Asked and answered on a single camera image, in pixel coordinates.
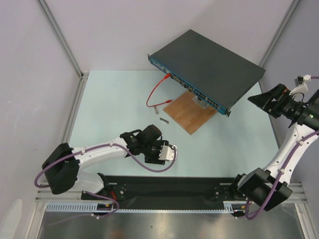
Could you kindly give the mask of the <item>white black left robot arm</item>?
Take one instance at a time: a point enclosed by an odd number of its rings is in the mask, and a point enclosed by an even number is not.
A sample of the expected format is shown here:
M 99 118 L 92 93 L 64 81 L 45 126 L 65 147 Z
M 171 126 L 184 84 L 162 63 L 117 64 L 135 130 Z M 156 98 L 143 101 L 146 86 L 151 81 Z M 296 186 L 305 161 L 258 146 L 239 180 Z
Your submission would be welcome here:
M 124 132 L 106 143 L 91 147 L 71 147 L 68 143 L 58 145 L 42 165 L 41 175 L 47 180 L 51 193 L 59 195 L 69 190 L 93 193 L 98 199 L 105 199 L 110 193 L 106 176 L 102 173 L 87 173 L 90 166 L 109 159 L 131 157 L 137 160 L 142 154 L 147 163 L 164 165 L 176 161 L 176 146 L 162 138 L 161 131 L 153 124 L 144 130 Z

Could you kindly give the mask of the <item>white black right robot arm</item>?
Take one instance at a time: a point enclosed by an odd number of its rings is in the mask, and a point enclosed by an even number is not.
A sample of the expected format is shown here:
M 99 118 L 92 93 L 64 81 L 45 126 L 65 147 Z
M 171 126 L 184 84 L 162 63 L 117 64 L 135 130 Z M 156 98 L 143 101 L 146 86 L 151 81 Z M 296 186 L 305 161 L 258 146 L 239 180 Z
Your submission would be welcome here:
M 305 83 L 291 91 L 278 84 L 270 91 L 248 99 L 274 118 L 284 116 L 291 120 L 283 144 L 267 166 L 238 175 L 229 188 L 233 199 L 246 197 L 248 202 L 260 207 L 254 213 L 245 210 L 245 216 L 250 220 L 262 210 L 269 211 L 291 196 L 289 183 L 292 173 L 305 151 L 319 137 L 319 93 L 315 92 L 306 103 L 295 101 L 297 94 L 304 95 L 307 91 Z

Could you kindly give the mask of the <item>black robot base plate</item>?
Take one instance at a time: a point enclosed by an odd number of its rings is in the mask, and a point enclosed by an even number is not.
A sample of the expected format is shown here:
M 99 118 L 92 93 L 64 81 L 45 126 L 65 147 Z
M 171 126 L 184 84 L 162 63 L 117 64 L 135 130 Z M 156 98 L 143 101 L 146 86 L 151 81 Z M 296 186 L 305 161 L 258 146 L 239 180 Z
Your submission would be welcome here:
M 105 189 L 96 196 L 85 190 L 81 194 L 82 200 L 101 200 L 110 196 L 117 202 L 143 200 L 153 201 L 156 205 L 160 201 L 173 201 L 182 204 L 200 202 L 207 204 L 214 192 L 226 192 L 231 196 L 243 195 L 232 186 L 233 178 L 203 178 L 203 177 L 146 177 L 146 176 L 105 176 Z

